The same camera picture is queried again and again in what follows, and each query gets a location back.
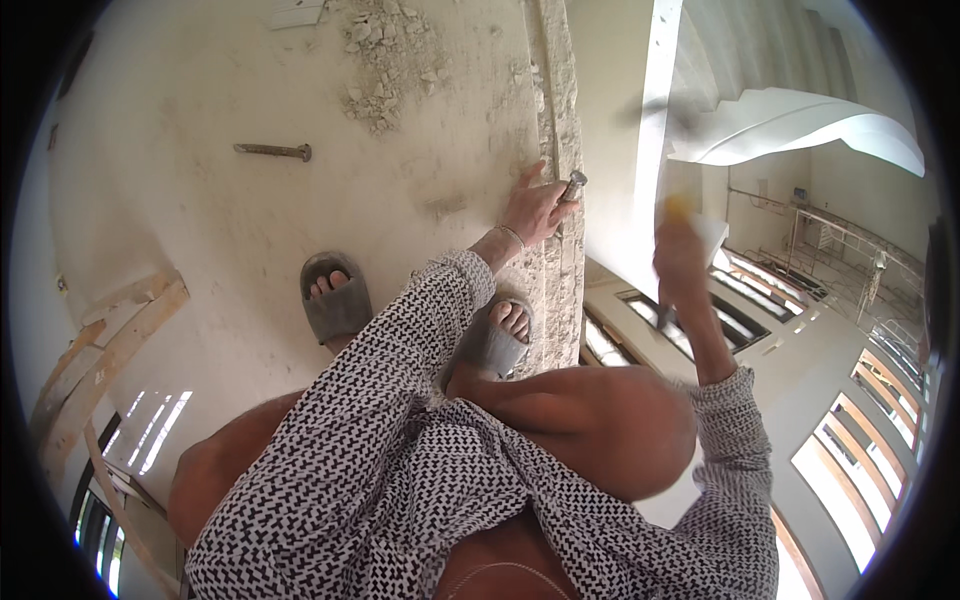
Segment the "gray slide sandal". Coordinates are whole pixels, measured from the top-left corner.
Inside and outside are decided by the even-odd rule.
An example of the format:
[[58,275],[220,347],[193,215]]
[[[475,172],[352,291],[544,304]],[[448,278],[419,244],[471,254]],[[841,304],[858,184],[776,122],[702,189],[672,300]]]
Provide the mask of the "gray slide sandal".
[[[349,281],[318,298],[310,298],[310,286],[317,282],[317,277],[330,277],[334,271],[342,271]],[[300,297],[310,328],[321,344],[337,335],[359,333],[373,319],[367,281],[356,263],[340,252],[319,252],[303,263]]]
[[530,320],[530,331],[534,328],[534,313],[526,302],[496,295],[486,306],[473,315],[473,322],[464,333],[460,345],[453,352],[453,358],[446,364],[444,375],[441,378],[440,389],[446,391],[446,385],[453,376],[453,368],[460,361],[476,365],[485,371],[496,372],[500,378],[506,377],[516,366],[516,363],[526,354],[530,344],[524,344],[500,327],[490,322],[490,311],[498,302],[510,302],[523,307],[527,319]]

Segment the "person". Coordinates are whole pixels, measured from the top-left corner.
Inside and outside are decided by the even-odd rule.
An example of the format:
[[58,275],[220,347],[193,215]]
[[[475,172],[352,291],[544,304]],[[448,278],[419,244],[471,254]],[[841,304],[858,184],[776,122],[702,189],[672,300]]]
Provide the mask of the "person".
[[[562,181],[530,185],[542,166],[498,228],[413,273],[359,333],[314,319],[340,309],[311,317],[335,358],[307,390],[183,453],[168,515],[200,597],[774,597],[771,447],[689,224],[658,229],[654,266],[699,386],[637,366],[503,380],[537,319],[491,300],[493,274],[578,207],[556,205]],[[362,277],[305,281],[304,305],[325,306]],[[631,503],[680,477],[698,434],[700,497],[673,529],[647,522]]]

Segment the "left hand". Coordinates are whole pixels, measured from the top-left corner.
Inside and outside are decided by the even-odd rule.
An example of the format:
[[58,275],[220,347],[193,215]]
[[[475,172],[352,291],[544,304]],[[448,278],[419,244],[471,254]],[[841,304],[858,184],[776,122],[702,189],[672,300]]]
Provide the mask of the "left hand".
[[500,224],[512,229],[523,244],[536,246],[553,235],[560,222],[580,207],[579,202],[557,205],[557,200],[566,189],[566,181],[555,181],[539,187],[530,187],[530,182],[543,170],[541,160],[520,176],[510,193],[507,209]]

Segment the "right hand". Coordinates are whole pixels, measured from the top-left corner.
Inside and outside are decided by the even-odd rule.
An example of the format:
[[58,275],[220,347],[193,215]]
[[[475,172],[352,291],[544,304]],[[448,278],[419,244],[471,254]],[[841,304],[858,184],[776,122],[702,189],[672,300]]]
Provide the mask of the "right hand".
[[707,251],[686,218],[668,219],[656,232],[654,269],[660,276],[660,302],[677,312],[710,306],[705,262]]
[[510,201],[500,224],[520,236],[524,246],[536,246],[553,235],[560,222],[580,207],[579,202],[557,205],[557,200],[566,189],[566,181],[555,181],[538,187],[530,182],[543,170],[546,162],[541,160],[527,169],[510,192]]

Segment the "shirt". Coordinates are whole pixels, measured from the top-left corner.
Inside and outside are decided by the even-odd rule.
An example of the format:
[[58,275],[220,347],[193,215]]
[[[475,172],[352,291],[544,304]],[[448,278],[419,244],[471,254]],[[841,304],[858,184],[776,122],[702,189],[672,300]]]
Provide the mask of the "shirt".
[[582,598],[773,598],[770,443],[753,371],[687,391],[701,495],[673,529],[433,381],[494,291],[447,252],[317,377],[189,553],[202,598],[429,598],[459,540],[531,500]]

